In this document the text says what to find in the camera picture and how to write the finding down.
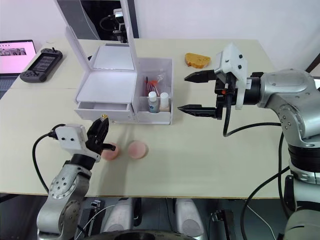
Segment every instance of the table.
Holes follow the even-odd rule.
[[[85,53],[92,55],[105,41],[81,40]],[[120,146],[114,161],[101,160],[92,169],[87,196],[145,196],[193,198],[246,198],[278,170],[278,142],[281,129],[263,126],[222,136],[223,123],[197,118],[177,110],[185,104],[214,106],[214,82],[184,82],[197,71],[187,67],[187,52],[210,56],[234,42],[248,60],[248,72],[272,72],[269,58],[256,40],[223,39],[136,39],[138,57],[171,57],[174,64],[173,125],[111,124],[105,142]],[[66,39],[47,43],[63,53],[63,61],[49,80],[31,84],[19,77],[0,100],[0,192],[45,195],[32,163],[35,140],[60,123],[83,124],[74,102],[83,70]],[[229,129],[258,122],[278,122],[270,109],[244,106],[231,111]],[[148,145],[148,154],[130,159],[126,148],[130,141]],[[283,147],[283,166],[289,155]],[[58,141],[44,139],[36,158],[44,181],[49,185],[69,160],[69,153]],[[276,198],[273,181],[257,193],[257,198]]]

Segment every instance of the white organizer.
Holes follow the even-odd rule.
[[[75,97],[75,111],[84,120],[95,121],[107,114],[113,123],[172,124],[173,61],[171,58],[137,57],[128,3],[126,0],[120,2],[128,44],[102,45],[90,61],[65,20],[66,37],[84,69]],[[155,80],[159,75],[163,77],[159,82],[159,93],[169,94],[170,112],[151,113],[148,111],[145,80],[146,77],[149,81]]]

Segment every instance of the pink sponge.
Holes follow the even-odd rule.
[[[119,155],[119,147],[117,144],[115,144],[114,142],[110,142],[110,144],[115,146],[115,150],[111,151],[111,150],[103,150],[101,157],[104,158],[105,160],[114,160],[118,155]]]
[[[148,147],[141,141],[133,141],[128,146],[128,154],[133,159],[142,159],[147,153]]]

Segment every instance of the laptop screen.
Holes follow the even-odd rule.
[[[20,74],[35,55],[32,40],[0,41],[0,74]]]

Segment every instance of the bread slice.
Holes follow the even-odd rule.
[[[196,69],[203,69],[210,63],[211,58],[208,56],[202,56],[195,53],[186,53],[184,55],[185,63],[190,67],[194,67]]]

